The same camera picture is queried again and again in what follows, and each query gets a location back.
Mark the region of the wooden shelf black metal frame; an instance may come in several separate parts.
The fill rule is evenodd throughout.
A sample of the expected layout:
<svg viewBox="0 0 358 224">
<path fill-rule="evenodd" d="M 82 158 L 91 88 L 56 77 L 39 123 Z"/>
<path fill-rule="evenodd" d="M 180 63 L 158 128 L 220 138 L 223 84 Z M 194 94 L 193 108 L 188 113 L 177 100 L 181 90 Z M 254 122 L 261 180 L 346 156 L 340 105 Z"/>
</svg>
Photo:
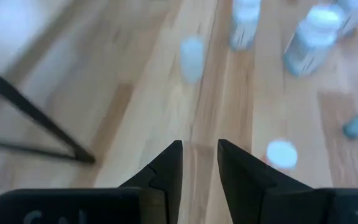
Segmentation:
<svg viewBox="0 0 358 224">
<path fill-rule="evenodd" d="M 0 139 L 0 148 L 92 164 L 94 157 L 34 103 L 75 61 L 76 46 L 95 0 L 0 0 L 0 129 L 18 133 L 15 109 L 67 148 Z"/>
</svg>

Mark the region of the small translucent white bottle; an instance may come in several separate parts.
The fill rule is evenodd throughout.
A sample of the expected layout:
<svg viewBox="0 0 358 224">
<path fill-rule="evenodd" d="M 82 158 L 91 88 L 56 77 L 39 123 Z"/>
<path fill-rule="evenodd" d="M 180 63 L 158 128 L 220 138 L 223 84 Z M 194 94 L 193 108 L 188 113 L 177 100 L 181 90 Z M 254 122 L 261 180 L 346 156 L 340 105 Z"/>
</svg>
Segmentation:
<svg viewBox="0 0 358 224">
<path fill-rule="evenodd" d="M 204 70 L 204 43 L 199 36 L 189 36 L 180 44 L 181 73 L 187 83 L 196 83 Z"/>
</svg>

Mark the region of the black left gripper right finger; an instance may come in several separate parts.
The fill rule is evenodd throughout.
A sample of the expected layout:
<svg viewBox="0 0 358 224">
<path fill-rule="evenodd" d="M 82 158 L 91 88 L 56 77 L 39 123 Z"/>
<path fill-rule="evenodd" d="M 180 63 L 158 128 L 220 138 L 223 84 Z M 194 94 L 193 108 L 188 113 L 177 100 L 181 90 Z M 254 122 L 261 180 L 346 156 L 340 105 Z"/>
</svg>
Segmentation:
<svg viewBox="0 0 358 224">
<path fill-rule="evenodd" d="M 314 189 L 226 139 L 217 160 L 233 224 L 358 224 L 358 189 Z"/>
</svg>

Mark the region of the red pill vial white cap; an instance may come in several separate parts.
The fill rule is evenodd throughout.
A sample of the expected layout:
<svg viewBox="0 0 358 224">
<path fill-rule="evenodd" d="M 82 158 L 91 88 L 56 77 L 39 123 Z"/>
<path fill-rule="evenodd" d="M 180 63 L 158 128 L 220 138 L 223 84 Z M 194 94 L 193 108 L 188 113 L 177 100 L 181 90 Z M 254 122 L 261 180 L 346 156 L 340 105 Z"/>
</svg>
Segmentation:
<svg viewBox="0 0 358 224">
<path fill-rule="evenodd" d="M 261 160 L 277 170 L 292 170 L 298 162 L 296 147 L 286 139 L 275 139 L 268 143 Z"/>
</svg>

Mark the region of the white melatonin supplement bottle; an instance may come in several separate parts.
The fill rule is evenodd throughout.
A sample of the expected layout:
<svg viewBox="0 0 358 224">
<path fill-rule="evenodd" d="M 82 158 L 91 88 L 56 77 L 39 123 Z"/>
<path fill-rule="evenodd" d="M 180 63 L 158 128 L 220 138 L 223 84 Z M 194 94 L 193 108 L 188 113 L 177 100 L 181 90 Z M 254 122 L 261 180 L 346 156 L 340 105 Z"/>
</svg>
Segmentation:
<svg viewBox="0 0 358 224">
<path fill-rule="evenodd" d="M 337 0 L 344 11 L 344 23 L 339 30 L 339 36 L 350 34 L 358 26 L 358 0 Z"/>
<path fill-rule="evenodd" d="M 343 22 L 344 11 L 336 4 L 311 7 L 285 49 L 285 68 L 296 77 L 316 71 L 335 44 Z"/>
<path fill-rule="evenodd" d="M 233 50 L 247 50 L 253 43 L 262 0 L 233 0 L 229 43 Z"/>
</svg>

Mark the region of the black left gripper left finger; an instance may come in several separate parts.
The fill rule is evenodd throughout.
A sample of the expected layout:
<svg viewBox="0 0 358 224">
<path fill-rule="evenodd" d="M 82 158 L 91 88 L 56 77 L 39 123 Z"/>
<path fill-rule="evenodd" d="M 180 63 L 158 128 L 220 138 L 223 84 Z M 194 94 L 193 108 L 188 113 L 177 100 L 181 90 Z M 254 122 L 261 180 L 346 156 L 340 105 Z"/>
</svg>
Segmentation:
<svg viewBox="0 0 358 224">
<path fill-rule="evenodd" d="M 173 141 L 115 188 L 18 189 L 0 195 L 0 224 L 177 224 L 183 143 Z"/>
</svg>

